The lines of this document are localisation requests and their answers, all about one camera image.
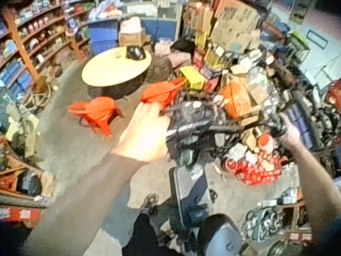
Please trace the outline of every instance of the person's left hand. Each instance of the person's left hand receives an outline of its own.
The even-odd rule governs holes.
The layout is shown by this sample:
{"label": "person's left hand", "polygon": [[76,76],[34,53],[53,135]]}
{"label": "person's left hand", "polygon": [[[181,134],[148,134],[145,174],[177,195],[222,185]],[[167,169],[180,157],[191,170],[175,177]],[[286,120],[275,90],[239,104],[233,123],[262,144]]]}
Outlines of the person's left hand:
{"label": "person's left hand", "polygon": [[112,152],[139,161],[151,162],[167,154],[168,116],[159,116],[158,103],[140,103]]}

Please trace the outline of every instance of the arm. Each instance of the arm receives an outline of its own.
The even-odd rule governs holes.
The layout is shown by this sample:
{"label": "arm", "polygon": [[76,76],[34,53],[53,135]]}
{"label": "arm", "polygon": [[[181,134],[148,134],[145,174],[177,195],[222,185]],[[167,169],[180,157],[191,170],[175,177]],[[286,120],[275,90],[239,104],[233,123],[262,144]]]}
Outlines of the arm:
{"label": "arm", "polygon": [[281,141],[291,151],[297,163],[309,222],[315,239],[318,239],[324,226],[341,215],[341,194],[327,171],[302,144],[299,131],[286,116],[284,119],[288,131]]}
{"label": "arm", "polygon": [[44,213],[23,250],[30,255],[83,255],[121,187],[146,162],[167,153],[168,117],[140,104],[119,146]]}

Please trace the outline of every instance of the scooter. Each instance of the scooter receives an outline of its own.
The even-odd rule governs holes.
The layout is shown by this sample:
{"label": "scooter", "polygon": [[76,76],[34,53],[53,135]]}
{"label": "scooter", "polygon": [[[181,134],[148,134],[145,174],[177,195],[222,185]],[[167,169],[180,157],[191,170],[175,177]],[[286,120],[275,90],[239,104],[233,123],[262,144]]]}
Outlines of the scooter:
{"label": "scooter", "polygon": [[175,188],[180,220],[178,244],[184,255],[233,256],[243,245],[243,239],[233,221],[224,214],[214,214],[217,194],[209,190],[205,165],[223,157],[240,139],[243,131],[266,125],[274,137],[283,135],[286,127],[274,114],[266,121],[247,126],[237,125],[227,118],[219,95],[182,90],[172,107],[167,140],[175,141],[177,163],[171,187]]}

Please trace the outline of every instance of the shoe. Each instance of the shoe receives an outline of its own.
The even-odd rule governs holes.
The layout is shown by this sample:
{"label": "shoe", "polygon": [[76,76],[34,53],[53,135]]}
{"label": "shoe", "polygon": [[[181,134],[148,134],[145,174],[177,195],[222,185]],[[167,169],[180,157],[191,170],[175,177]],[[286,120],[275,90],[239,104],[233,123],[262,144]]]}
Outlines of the shoe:
{"label": "shoe", "polygon": [[154,211],[158,201],[159,201],[158,194],[152,193],[152,194],[148,195],[145,198],[142,206],[140,207],[140,213],[151,215],[152,212]]}

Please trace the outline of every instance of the concrete floor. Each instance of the concrete floor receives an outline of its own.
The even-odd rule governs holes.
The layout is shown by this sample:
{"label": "concrete floor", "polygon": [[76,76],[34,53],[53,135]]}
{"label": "concrete floor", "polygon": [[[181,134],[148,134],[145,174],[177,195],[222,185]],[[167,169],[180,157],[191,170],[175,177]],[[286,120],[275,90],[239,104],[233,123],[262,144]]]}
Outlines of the concrete floor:
{"label": "concrete floor", "polygon": [[[54,198],[77,182],[117,145],[120,134],[139,103],[144,87],[129,95],[130,102],[124,99],[117,100],[125,118],[116,117],[113,120],[110,128],[114,135],[107,139],[101,134],[93,134],[90,128],[78,123],[78,118],[67,113],[67,107],[73,102],[91,99],[87,94],[87,85],[81,78],[83,66],[84,63],[63,74],[65,82],[42,112],[39,122],[38,129],[41,132],[38,140],[39,151],[45,156],[45,161],[39,166],[54,173],[58,181]],[[113,202],[110,214],[85,255],[121,255],[121,246],[126,245],[131,236],[138,209],[145,196],[152,192],[159,194],[161,204],[158,216],[152,220],[153,224],[157,230],[169,228],[168,199],[171,190],[168,171],[173,166],[175,163],[169,162],[165,157],[144,166],[133,176]],[[206,173],[210,188],[219,194],[214,205],[215,212],[229,215],[239,228],[245,220],[245,214],[259,202],[276,198],[288,187],[298,184],[295,170],[284,173],[276,183],[258,187],[246,186],[233,176],[223,181],[212,165],[206,167]]]}

